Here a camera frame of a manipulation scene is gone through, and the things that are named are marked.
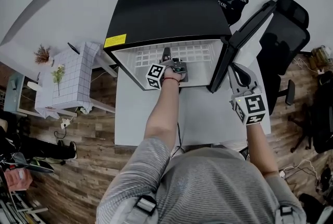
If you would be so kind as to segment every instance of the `black pants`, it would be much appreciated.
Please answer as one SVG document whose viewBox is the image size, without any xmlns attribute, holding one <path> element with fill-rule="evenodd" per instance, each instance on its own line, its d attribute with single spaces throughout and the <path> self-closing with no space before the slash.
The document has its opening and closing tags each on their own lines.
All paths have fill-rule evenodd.
<svg viewBox="0 0 333 224">
<path fill-rule="evenodd" d="M 51 157 L 54 159 L 70 159 L 75 156 L 75 150 L 72 147 L 60 146 L 53 143 L 47 143 L 38 139 L 22 136 L 20 152 L 26 159 L 32 157 Z"/>
</svg>

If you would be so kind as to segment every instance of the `black appliance top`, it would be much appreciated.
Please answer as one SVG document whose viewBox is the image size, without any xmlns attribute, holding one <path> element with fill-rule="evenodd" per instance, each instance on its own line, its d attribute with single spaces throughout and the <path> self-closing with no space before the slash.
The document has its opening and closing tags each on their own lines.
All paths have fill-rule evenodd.
<svg viewBox="0 0 333 224">
<path fill-rule="evenodd" d="M 219 39 L 231 32 L 217 0 L 118 0 L 106 38 L 123 34 L 124 44 L 110 50 L 182 39 Z"/>
</svg>

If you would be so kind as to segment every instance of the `person's right arm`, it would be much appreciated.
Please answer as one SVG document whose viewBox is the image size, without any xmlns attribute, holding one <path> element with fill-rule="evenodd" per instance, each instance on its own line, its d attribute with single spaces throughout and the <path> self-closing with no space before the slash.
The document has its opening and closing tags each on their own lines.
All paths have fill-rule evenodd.
<svg viewBox="0 0 333 224">
<path fill-rule="evenodd" d="M 250 161 L 266 178 L 278 175 L 279 170 L 274 153 L 268 144 L 260 123 L 246 126 Z"/>
</svg>

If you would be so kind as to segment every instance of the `black backpack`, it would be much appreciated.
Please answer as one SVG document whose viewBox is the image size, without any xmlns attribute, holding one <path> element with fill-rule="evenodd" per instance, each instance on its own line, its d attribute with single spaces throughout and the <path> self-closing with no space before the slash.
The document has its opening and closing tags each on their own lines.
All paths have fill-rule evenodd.
<svg viewBox="0 0 333 224">
<path fill-rule="evenodd" d="M 221 6 L 229 26 L 235 24 L 241 17 L 241 12 L 249 0 L 217 0 Z"/>
</svg>

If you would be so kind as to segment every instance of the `shirt sleeve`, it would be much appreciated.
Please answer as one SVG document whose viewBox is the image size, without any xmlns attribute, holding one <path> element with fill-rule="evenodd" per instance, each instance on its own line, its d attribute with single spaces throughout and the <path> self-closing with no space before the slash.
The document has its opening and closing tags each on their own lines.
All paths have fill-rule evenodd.
<svg viewBox="0 0 333 224">
<path fill-rule="evenodd" d="M 169 160 L 170 150 L 160 139 L 143 140 L 103 196 L 97 208 L 97 223 L 110 223 L 125 199 L 156 193 Z"/>
<path fill-rule="evenodd" d="M 286 181 L 280 176 L 273 175 L 266 178 L 266 182 L 271 187 L 280 206 L 290 206 L 298 216 L 299 223 L 306 223 L 306 214 L 296 198 L 290 190 Z"/>
</svg>

